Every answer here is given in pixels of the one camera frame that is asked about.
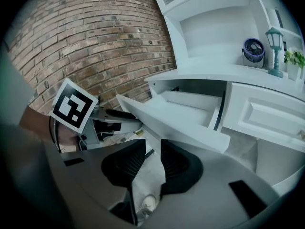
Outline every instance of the desk fan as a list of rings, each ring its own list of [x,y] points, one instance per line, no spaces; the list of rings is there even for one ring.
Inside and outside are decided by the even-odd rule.
[[[243,65],[244,65],[244,56],[250,61],[251,67],[256,68],[265,68],[265,49],[262,42],[256,38],[247,38],[244,41],[244,48],[242,48],[243,53]]]

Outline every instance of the lamp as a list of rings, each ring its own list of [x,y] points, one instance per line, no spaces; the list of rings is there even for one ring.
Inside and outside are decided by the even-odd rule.
[[[278,70],[278,51],[282,50],[283,34],[275,28],[271,28],[266,32],[270,47],[274,50],[274,68],[268,71],[269,74],[282,78],[283,72]]]

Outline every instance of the open drawer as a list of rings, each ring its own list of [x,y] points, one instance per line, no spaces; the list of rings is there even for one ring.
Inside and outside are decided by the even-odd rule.
[[[117,95],[124,111],[132,113],[160,139],[188,143],[223,153],[230,137],[214,131],[221,115],[221,97],[164,91],[145,104]]]
[[[181,122],[192,122],[197,125],[219,130],[223,105],[221,97],[175,91],[164,91],[145,104],[164,113],[179,117]]]

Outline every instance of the lamp shade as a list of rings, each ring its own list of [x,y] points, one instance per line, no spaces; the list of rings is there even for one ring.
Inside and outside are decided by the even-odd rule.
[[[272,27],[269,31],[266,32],[266,36],[272,49],[282,49],[284,35],[279,30]]]

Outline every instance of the cable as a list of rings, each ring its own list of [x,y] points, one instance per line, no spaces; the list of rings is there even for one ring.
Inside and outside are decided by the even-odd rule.
[[[49,133],[50,133],[50,136],[52,138],[52,141],[53,143],[55,144],[55,141],[54,141],[54,138],[53,138],[53,135],[52,135],[52,131],[51,131],[51,116],[49,117]]]
[[[55,145],[58,148],[58,152],[61,153],[61,148],[59,147],[59,141],[58,141],[58,126],[59,126],[59,122],[57,120],[54,119],[54,128],[53,128],[53,132],[54,132],[54,139],[55,139]]]

